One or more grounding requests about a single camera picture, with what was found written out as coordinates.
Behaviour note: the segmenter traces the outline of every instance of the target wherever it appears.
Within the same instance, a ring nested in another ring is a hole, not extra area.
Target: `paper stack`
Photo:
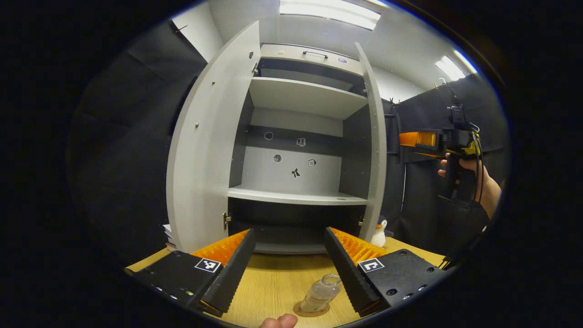
[[[174,239],[172,238],[172,228],[170,227],[170,224],[164,224],[162,226],[164,227],[164,233],[168,237],[166,246],[168,246],[169,251],[173,252],[176,250],[176,243],[174,243]]]

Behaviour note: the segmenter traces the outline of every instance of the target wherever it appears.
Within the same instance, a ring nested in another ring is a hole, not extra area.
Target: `black curtain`
[[[508,172],[507,123],[495,92],[482,79],[470,75],[449,84],[462,101],[466,118],[480,127],[484,165],[500,184]],[[393,145],[398,133],[419,129],[450,127],[447,107],[451,96],[445,85],[412,97],[399,105],[383,100],[387,144]],[[412,154],[401,147],[397,156],[387,155],[387,178],[381,215],[394,238],[439,254],[467,242],[488,224],[484,209],[477,205],[468,219],[468,210],[439,200],[443,184],[437,174],[440,160]]]
[[[79,215],[125,266],[165,247],[174,124],[207,62],[171,22],[137,37],[89,83],[72,122],[68,180]]]

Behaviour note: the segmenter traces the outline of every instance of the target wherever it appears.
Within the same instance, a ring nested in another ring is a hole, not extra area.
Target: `cork coaster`
[[[301,301],[298,304],[295,304],[293,307],[293,311],[299,315],[299,316],[304,316],[304,317],[315,317],[315,316],[321,316],[323,314],[325,314],[326,312],[328,312],[328,310],[330,310],[330,304],[327,304],[325,308],[323,308],[321,311],[318,312],[304,312],[300,309],[300,304]]]

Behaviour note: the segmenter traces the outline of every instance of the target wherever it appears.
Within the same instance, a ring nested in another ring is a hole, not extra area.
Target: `cabinet handle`
[[[328,55],[325,55],[325,54],[321,54],[321,53],[315,53],[315,52],[313,52],[313,51],[304,51],[304,52],[303,52],[303,54],[304,54],[304,55],[305,55],[305,54],[307,54],[307,53],[310,53],[310,54],[316,54],[316,55],[321,55],[321,56],[324,56],[324,58],[325,58],[325,59],[328,59]]]

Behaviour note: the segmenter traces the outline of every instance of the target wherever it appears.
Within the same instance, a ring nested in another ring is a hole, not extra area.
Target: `table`
[[[434,266],[439,266],[443,255],[387,237],[384,246],[389,252],[408,249]],[[170,254],[163,249],[128,268],[139,271]],[[245,269],[229,311],[220,320],[243,327],[257,328],[265,318],[278,318],[292,313],[293,306],[301,301],[310,286],[328,273],[338,274],[326,254],[275,255],[254,253]],[[319,317],[298,316],[296,328],[341,326],[361,319],[352,308],[344,288],[330,303],[330,310]]]

